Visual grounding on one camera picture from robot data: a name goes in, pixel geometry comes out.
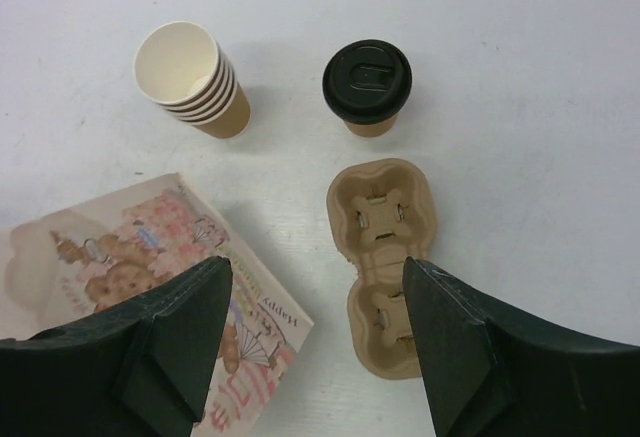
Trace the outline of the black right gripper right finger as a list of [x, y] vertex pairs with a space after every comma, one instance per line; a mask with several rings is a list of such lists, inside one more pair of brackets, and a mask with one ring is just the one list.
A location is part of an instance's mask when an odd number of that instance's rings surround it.
[[409, 258], [403, 291], [438, 436], [636, 436], [639, 349], [556, 325]]

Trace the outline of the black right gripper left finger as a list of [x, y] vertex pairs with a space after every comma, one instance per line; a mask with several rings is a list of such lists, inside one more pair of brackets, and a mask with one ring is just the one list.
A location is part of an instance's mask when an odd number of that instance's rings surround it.
[[2, 340], [2, 435], [190, 435], [232, 283], [229, 260], [210, 257], [106, 310]]

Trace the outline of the paper bag with orange handles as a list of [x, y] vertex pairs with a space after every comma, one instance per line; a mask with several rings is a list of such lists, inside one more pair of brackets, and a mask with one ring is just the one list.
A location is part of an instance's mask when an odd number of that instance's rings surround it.
[[233, 287], [197, 436], [246, 436], [313, 323], [220, 213], [179, 174], [98, 197], [1, 235], [1, 333], [27, 337], [107, 309], [200, 261]]

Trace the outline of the brown paper cup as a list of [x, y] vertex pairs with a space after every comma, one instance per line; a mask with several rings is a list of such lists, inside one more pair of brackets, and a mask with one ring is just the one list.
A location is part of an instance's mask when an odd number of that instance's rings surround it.
[[353, 134], [363, 138], [374, 138], [384, 135], [393, 128], [398, 113], [365, 116], [356, 120], [344, 120], [344, 124]]

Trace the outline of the black cup lid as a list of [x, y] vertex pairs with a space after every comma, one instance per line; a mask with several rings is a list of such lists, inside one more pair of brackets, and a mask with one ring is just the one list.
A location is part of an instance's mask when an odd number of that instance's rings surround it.
[[405, 54], [377, 39], [348, 44], [328, 61], [322, 78], [328, 107], [345, 123], [374, 125], [406, 104], [413, 75]]

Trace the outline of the stack of brown paper cups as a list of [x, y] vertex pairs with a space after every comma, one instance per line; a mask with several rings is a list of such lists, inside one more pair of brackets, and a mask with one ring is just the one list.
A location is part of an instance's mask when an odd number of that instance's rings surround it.
[[242, 133], [251, 108], [235, 69], [204, 27], [162, 25], [138, 48], [133, 64], [140, 92], [174, 119], [214, 138]]

